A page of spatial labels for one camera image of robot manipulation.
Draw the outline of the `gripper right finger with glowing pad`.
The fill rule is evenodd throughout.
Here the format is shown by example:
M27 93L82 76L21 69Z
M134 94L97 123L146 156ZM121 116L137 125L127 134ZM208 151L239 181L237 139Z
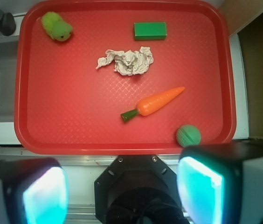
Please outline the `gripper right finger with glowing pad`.
M263 224L263 142L184 148L177 189L196 224Z

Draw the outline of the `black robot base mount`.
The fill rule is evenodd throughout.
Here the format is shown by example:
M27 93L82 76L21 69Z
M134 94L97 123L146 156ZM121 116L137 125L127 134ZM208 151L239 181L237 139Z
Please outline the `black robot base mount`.
M94 181L103 224L187 224L176 173L155 155L120 155Z

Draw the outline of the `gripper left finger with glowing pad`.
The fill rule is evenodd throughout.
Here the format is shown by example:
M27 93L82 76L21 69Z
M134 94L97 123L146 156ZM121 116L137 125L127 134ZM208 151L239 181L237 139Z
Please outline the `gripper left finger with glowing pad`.
M63 224L68 204L67 175L56 159L0 161L0 224Z

